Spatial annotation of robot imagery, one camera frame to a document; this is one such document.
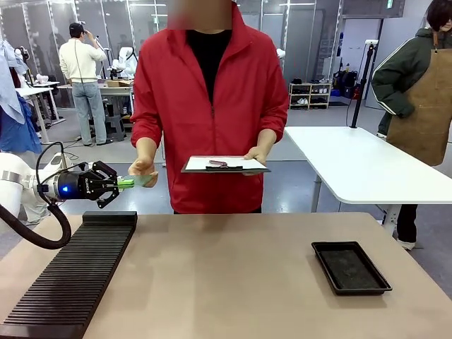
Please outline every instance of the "hand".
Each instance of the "hand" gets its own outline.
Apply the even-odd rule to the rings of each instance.
[[[250,159],[256,159],[259,161],[262,165],[266,165],[267,163],[267,152],[258,146],[253,147],[249,152],[244,156],[246,160]]]
[[[95,41],[94,35],[89,30],[85,30],[85,34],[88,36],[89,40]]]
[[[151,157],[139,157],[129,168],[130,175],[149,175],[153,178],[145,187],[154,187],[158,180],[158,172],[155,171],[154,160]]]

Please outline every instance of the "man in white sweater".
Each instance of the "man in white sweater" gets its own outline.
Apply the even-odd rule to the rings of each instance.
[[[99,87],[97,86],[96,61],[107,58],[97,44],[93,34],[83,29],[80,23],[69,26],[71,39],[59,50],[59,65],[69,82],[72,83],[72,96],[78,113],[78,122],[85,146],[92,145],[89,111],[93,114],[96,144],[106,145],[105,113]],[[85,36],[93,44],[84,44]]]

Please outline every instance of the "black shirt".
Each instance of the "black shirt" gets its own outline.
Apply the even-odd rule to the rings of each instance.
[[[213,88],[221,58],[231,40],[232,31],[205,34],[195,30],[186,31],[186,41],[193,50],[206,81],[210,103],[213,103]]]

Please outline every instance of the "white paper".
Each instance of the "white paper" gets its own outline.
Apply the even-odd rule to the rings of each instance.
[[[190,157],[189,162],[186,164],[185,170],[196,171],[206,170],[206,167],[215,167],[216,165],[209,163],[211,160],[226,162],[228,167],[242,166],[244,171],[267,169],[267,167],[262,165],[256,159],[245,160],[243,157]]]

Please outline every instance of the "shoe rack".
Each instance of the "shoe rack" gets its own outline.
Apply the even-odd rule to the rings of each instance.
[[[290,83],[289,95],[289,109],[328,108],[330,104],[331,83]]]

